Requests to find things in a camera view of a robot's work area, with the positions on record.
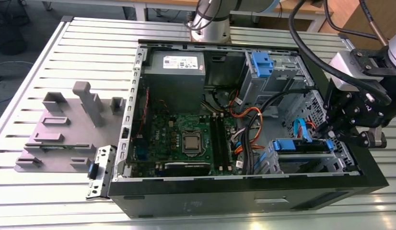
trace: metal slatted table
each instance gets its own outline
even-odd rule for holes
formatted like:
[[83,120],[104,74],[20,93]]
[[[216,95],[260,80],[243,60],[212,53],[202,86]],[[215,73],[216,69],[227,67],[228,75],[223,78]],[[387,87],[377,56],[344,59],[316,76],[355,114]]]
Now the metal slatted table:
[[[325,61],[351,47],[332,34],[301,36]],[[47,92],[76,97],[74,84],[86,80],[100,98],[126,98],[139,39],[188,41],[190,33],[182,24],[170,23],[90,18],[60,23],[0,120],[0,227],[396,229],[396,119],[384,129],[388,148],[372,150],[391,186],[316,211],[131,220],[112,201],[86,201],[84,173],[18,173],[15,161],[42,116]],[[296,46],[287,31],[236,27],[232,42]]]

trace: table leg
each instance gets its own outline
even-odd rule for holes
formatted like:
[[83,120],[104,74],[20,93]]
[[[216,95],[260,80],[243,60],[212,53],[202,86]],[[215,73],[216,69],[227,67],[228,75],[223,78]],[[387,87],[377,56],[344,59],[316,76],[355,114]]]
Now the table leg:
[[47,11],[52,11],[51,1],[43,1],[43,5]]
[[136,20],[147,21],[147,7],[146,4],[135,4]]
[[311,23],[307,32],[319,32],[325,22],[325,16],[319,16]]

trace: cpu socket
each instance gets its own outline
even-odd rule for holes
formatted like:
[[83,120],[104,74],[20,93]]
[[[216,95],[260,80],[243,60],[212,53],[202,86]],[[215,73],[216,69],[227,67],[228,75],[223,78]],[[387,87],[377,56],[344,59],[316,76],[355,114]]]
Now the cpu socket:
[[196,157],[203,153],[202,132],[199,130],[183,132],[183,153],[188,157]]

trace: wooden table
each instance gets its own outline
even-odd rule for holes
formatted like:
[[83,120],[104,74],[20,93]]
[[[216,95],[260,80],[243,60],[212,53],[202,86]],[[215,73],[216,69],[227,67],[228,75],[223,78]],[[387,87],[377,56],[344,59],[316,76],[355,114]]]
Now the wooden table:
[[[94,5],[111,5],[111,6],[123,6],[123,7],[134,7],[136,10],[138,21],[147,21],[147,9],[168,9],[168,10],[182,10],[182,11],[195,11],[196,4],[199,0],[52,0],[54,2],[66,2],[66,3],[79,3],[79,4],[94,4]],[[283,5],[283,18],[289,17],[289,13],[293,11],[293,8],[297,4],[297,0],[287,0],[281,3]],[[247,12],[247,11],[232,11],[232,14],[251,15],[255,20],[259,20],[259,16],[267,17],[279,17],[280,14],[280,6],[275,8],[271,12]],[[311,20],[312,23],[308,27],[308,32],[319,32],[324,21],[324,9],[317,8],[311,5],[311,2],[307,2],[299,13],[296,15],[296,19]]]

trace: motherboard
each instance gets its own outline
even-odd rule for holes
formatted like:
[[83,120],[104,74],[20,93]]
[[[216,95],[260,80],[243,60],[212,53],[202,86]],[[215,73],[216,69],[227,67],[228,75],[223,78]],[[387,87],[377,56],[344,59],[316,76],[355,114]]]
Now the motherboard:
[[135,141],[136,177],[171,176],[171,171],[179,175],[183,170],[188,175],[191,168],[198,174],[239,174],[228,142],[236,132],[234,118],[156,114],[151,123],[150,139]]

